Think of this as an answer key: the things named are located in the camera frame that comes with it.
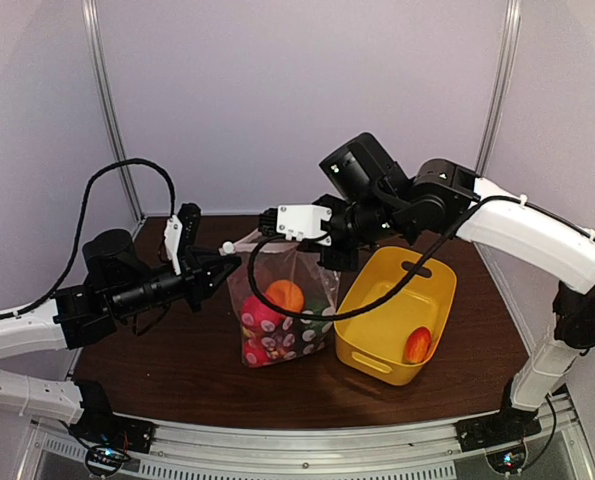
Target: brown tabletop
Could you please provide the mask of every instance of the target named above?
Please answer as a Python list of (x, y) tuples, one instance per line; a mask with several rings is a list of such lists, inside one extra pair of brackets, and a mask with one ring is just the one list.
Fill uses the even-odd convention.
[[(217, 247), (255, 224), (256, 217), (203, 218), (197, 244)], [(163, 225), (149, 219), (137, 237), (140, 255), (153, 264)], [(433, 238), (423, 236), (413, 249), (422, 251)], [(120, 326), (84, 349), (75, 377), (99, 381), (118, 413), (224, 427), (391, 425), (496, 409), (504, 384), (527, 359), (521, 339), (472, 245), (450, 241), (436, 258), (457, 274), (457, 292), (434, 358), (404, 387), (341, 364), (334, 347), (284, 364), (245, 367), (225, 285), (200, 313), (176, 302), (143, 337)], [(353, 277), (344, 276), (342, 293)]]

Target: cable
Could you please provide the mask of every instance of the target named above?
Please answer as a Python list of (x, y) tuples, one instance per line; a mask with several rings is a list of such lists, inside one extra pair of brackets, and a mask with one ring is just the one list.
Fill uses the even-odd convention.
[(553, 402), (550, 401), (550, 398), (548, 396), (546, 396), (546, 402), (548, 403), (548, 406), (550, 407), (550, 412), (553, 414), (553, 429), (550, 431), (550, 435), (548, 436), (548, 440), (546, 440), (544, 447), (535, 456), (535, 458), (533, 458), (533, 460), (531, 462), (527, 463), (526, 465), (524, 465), (521, 468), (522, 472), (528, 470), (533, 465), (535, 465), (535, 463), (537, 463), (537, 461), (544, 455), (544, 453), (546, 453), (546, 450), (548, 450), (548, 447), (550, 446), (550, 444), (553, 441), (553, 438), (555, 437), (555, 432), (557, 431), (557, 412), (555, 412), (555, 407), (553, 407)]
[[(356, 308), (354, 310), (350, 310), (345, 313), (323, 316), (323, 315), (316, 315), (316, 314), (307, 314), (302, 312), (293, 312), (290, 310), (286, 310), (278, 305), (275, 305), (270, 300), (266, 298), (266, 296), (259, 290), (257, 286), (257, 281), (255, 280), (255, 260), (259, 255), (259, 252), (266, 246), (267, 244), (274, 242), (276, 240), (284, 239), (283, 235), (275, 235), (272, 237), (268, 237), (263, 239), (259, 242), (253, 251), (250, 254), (250, 259), (248, 261), (248, 283), (250, 285), (250, 289), (253, 292), (253, 295), (259, 299), (261, 303), (265, 306), (273, 310), (274, 312), (280, 313), (282, 315), (286, 315), (289, 317), (301, 318), (303, 320), (311, 320), (311, 321), (320, 321), (320, 322), (338, 322), (342, 320), (348, 320), (349, 318), (355, 317), (357, 315), (362, 315), (364, 313), (368, 313), (371, 310), (374, 310), (383, 304), (385, 304), (388, 300), (393, 298), (397, 295), (419, 272), (419, 270), (423, 267), (424, 263), (426, 263), (434, 254), (439, 250), (449, 239), (453, 238), (453, 236), (457, 233), (459, 228), (466, 223), (470, 218), (484, 205), (494, 201), (506, 201), (510, 203), (521, 204), (521, 200), (516, 197), (510, 197), (506, 195), (493, 195), (490, 197), (486, 197), (481, 200), (479, 203), (471, 206), (468, 210), (462, 213), (459, 218), (450, 226), (448, 229), (422, 254), (422, 256), (417, 260), (417, 262), (411, 267), (410, 270), (402, 277), (402, 279), (388, 292), (386, 292), (383, 296), (379, 297), (378, 299), (372, 301), (371, 303), (364, 305), (363, 307)], [(548, 210), (543, 209), (537, 205), (527, 202), (526, 206), (532, 208), (548, 217), (560, 221), (566, 226), (572, 228), (580, 235), (583, 235), (586, 238), (592, 238), (595, 242), (595, 237), (591, 236), (589, 232), (584, 230), (583, 228), (571, 223), (570, 221), (559, 217), (558, 215), (549, 212)]]
[[(124, 448), (122, 452), (106, 444), (98, 444), (93, 446), (87, 445), (86, 442), (79, 438), (79, 436), (75, 435), (75, 433), (72, 431), (72, 429), (66, 422), (60, 420), (59, 423), (61, 423), (64, 426), (68, 434), (71, 437), (73, 437), (77, 441), (77, 443), (79, 443), (82, 447), (86, 449), (84, 466), (91, 475), (102, 478), (110, 477), (116, 474), (125, 463), (132, 460), (132, 457), (128, 455), (128, 453), (126, 453), (128, 450), (128, 436), (126, 435), (126, 432), (124, 432)], [(102, 465), (104, 463), (108, 463), (108, 461), (110, 460), (114, 462), (116, 465), (113, 467), (112, 470), (106, 471), (101, 470), (98, 467), (95, 467), (94, 465), (91, 465), (91, 460), (97, 461)]]
[(147, 324), (141, 330), (137, 329), (137, 315), (135, 315), (133, 317), (133, 335), (135, 335), (136, 337), (141, 337), (145, 333), (148, 333), (151, 328), (153, 328), (155, 325), (157, 325), (159, 322), (161, 322), (164, 319), (164, 317), (168, 314), (169, 311), (170, 311), (170, 303), (167, 303), (166, 305), (164, 305), (162, 312), (159, 314), (159, 316), (155, 320), (153, 320), (152, 322)]
[(42, 295), (40, 298), (38, 298), (31, 304), (29, 304), (23, 308), (20, 308), (17, 311), (1, 313), (0, 320), (4, 320), (6, 318), (13, 318), (16, 315), (17, 316), (24, 315), (28, 312), (31, 312), (31, 311), (35, 310), (36, 308), (40, 307), (41, 305), (43, 305), (44, 303), (46, 303), (48, 300), (50, 300), (50, 297), (52, 297), (55, 294), (57, 289), (59, 289), (61, 284), (64, 282), (64, 280), (70, 273), (70, 270), (72, 269), (73, 264), (75, 263), (75, 259), (77, 258), (77, 253), (79, 252), (79, 241), (81, 238), (82, 228), (84, 226), (84, 217), (86, 216), (86, 208), (88, 207), (88, 198), (90, 197), (90, 191), (92, 189), (93, 184), (102, 175), (104, 175), (112, 170), (115, 170), (117, 168), (127, 167), (129, 165), (143, 165), (145, 167), (152, 168), (153, 170), (155, 170), (157, 173), (159, 173), (159, 175), (161, 175), (164, 178), (164, 180), (166, 181), (166, 185), (168, 186), (168, 193), (170, 195), (170, 216), (173, 216), (175, 214), (175, 186), (173, 184), (172, 178), (170, 178), (170, 175), (168, 174), (168, 172), (166, 170), (164, 170), (162, 167), (157, 165), (155, 162), (151, 162), (150, 160), (145, 160), (143, 158), (131, 158), (129, 160), (122, 160), (121, 162), (113, 163), (112, 165), (108, 165), (104, 168), (101, 168), (92, 177), (90, 177), (90, 179), (88, 180), (88, 183), (86, 184), (86, 188), (84, 190), (84, 196), (81, 201), (81, 209), (79, 211), (79, 219), (77, 220), (77, 228), (75, 230), (75, 237), (73, 239), (73, 247), (70, 252), (70, 258), (68, 259), (68, 262), (66, 263), (66, 268), (64, 269), (62, 274), (59, 276), (59, 278), (57, 279), (55, 284), (52, 287), (50, 287), (50, 289), (44, 295)]

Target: white wall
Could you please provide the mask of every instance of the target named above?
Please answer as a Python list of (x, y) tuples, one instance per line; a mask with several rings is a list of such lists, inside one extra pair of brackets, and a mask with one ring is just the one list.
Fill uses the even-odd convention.
[[(85, 182), (112, 161), (93, 81), (81, 2), (0, 2), (0, 309), (43, 294), (63, 270)], [(132, 229), (119, 178), (94, 189), (83, 239)], [(68, 283), (83, 280), (79, 261)], [(1, 362), (63, 378), (70, 355)], [(28, 419), (0, 413), (0, 479), (13, 478)]]
[[(523, 2), (517, 59), (487, 176), (574, 222), (595, 227), (595, 0)], [(538, 339), (556, 281), (495, 253)], [(595, 456), (595, 349), (568, 385)]]
[[(369, 130), (410, 175), (474, 166), (505, 0), (100, 2), (129, 156), (160, 162), (180, 198), (257, 213), (330, 191), (317, 164)], [(135, 174), (146, 212), (165, 193)]]

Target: transparent bag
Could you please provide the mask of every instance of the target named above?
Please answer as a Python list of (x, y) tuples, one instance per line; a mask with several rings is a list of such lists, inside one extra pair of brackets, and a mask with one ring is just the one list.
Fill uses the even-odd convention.
[[(250, 290), (247, 269), (250, 253), (262, 236), (254, 231), (235, 245), (242, 266), (228, 277), (233, 310), (239, 319), (242, 361), (257, 368), (293, 360), (330, 343), (332, 322), (307, 321), (280, 315)], [(339, 273), (317, 265), (317, 253), (300, 252), (298, 244), (266, 245), (255, 259), (255, 279), (273, 303), (287, 310), (332, 315), (336, 311)]]

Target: yellow plastic container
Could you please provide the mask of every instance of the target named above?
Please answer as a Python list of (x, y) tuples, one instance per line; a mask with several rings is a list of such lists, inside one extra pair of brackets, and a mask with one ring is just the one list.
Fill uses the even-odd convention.
[[(419, 259), (419, 253), (399, 247), (379, 249), (368, 261), (339, 313), (359, 308), (390, 290)], [(430, 259), (404, 289), (381, 307), (335, 322), (337, 357), (346, 365), (391, 385), (409, 383), (435, 354), (453, 303), (457, 276), (444, 263)], [(404, 346), (419, 327), (431, 333), (422, 363), (404, 363)]]

